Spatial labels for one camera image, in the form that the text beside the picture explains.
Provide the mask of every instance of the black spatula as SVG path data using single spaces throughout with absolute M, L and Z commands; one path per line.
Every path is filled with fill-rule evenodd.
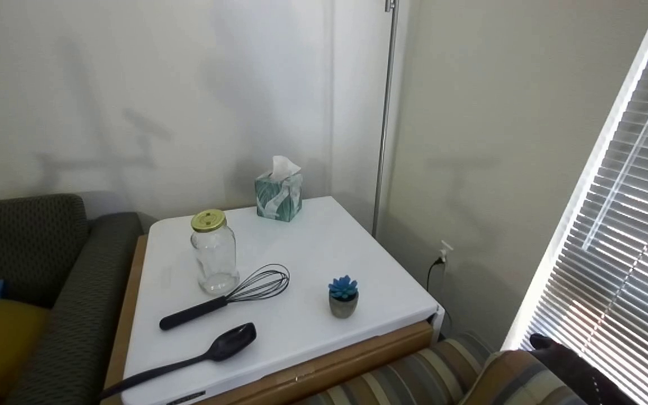
M 194 357 L 186 357 L 186 359 L 180 359 L 180 361 L 170 361 L 170 365 L 163 365 L 163 367 L 154 367 L 154 368 L 127 375 L 127 378 L 118 381 L 117 384 L 103 390 L 98 400 L 103 400 L 103 399 L 107 399 L 112 394 L 118 394 L 123 390 L 136 386 L 136 384 L 145 382 L 145 381 L 153 381 L 157 375 L 170 373 L 175 368 L 203 361 L 203 359 L 213 359 L 213 361 L 228 359 L 233 352 L 239 352 L 241 349 L 244 349 L 251 339 L 257 339 L 255 323 L 251 321 L 241 323 L 241 325 L 219 334 L 211 342 L 206 352 L 201 352 L 201 356 L 194 356 Z

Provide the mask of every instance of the small succulent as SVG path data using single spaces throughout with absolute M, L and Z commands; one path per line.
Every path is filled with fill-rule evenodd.
M 357 295 L 360 289 L 355 287 L 355 279 L 350 279 L 349 274 L 339 277 L 339 279 L 332 279 L 329 284 L 329 295 L 332 298 L 339 298 L 339 301 L 349 301 Z

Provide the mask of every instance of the electrical outlet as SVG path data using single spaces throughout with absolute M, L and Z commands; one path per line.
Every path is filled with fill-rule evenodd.
M 447 241 L 440 238 L 438 259 L 446 264 L 446 260 L 450 259 L 450 252 L 451 252 L 451 250 L 454 250 L 454 247 L 451 247 Z

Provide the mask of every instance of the whisk handle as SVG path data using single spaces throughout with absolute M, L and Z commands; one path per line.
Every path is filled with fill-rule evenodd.
M 222 305 L 228 305 L 228 304 L 229 304 L 228 297 L 219 297 L 219 298 L 211 298 L 211 301 L 205 301 L 205 304 L 185 307 L 185 310 L 180 310 L 180 312 L 172 312 L 172 315 L 168 315 L 168 316 L 162 316 L 160 328 L 162 328 L 162 331 L 175 328 L 175 325 L 186 323 L 186 321 L 192 321 L 192 319 L 195 319 L 195 316 L 201 316 L 201 315 L 206 315 L 206 312 L 211 312 L 211 310 L 219 310 L 219 307 L 222 307 Z

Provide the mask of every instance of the table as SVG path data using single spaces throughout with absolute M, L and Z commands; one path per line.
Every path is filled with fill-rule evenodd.
M 166 403 L 203 390 L 206 394 L 201 399 L 221 403 L 251 399 L 251 391 L 302 394 L 304 386 L 325 386 L 316 382 L 321 375 L 334 382 L 360 367 L 418 349 L 422 332 L 427 339 L 438 334 L 442 307 L 332 197 L 304 199 L 292 223 L 259 219 L 255 208 L 229 208 L 241 277 L 264 264 L 284 264 L 292 273 L 291 287 L 275 298 L 229 304 L 162 332 L 157 321 L 163 315 L 208 298 L 195 285 L 189 219 L 154 223 L 145 255 L 139 250 L 139 259 L 135 257 L 135 265 L 144 264 L 132 277 L 142 279 L 139 287 L 136 279 L 127 285 L 107 382 L 121 378 L 112 368 L 121 372 L 123 350 L 123 375 L 130 375 L 203 352 L 215 334 L 244 321 L 257 323 L 259 338 L 225 361 L 203 361 L 123 391 L 123 403 Z M 329 312 L 325 285 L 339 274 L 360 280 L 360 301 L 349 319 Z M 130 312 L 125 343 L 121 321 Z

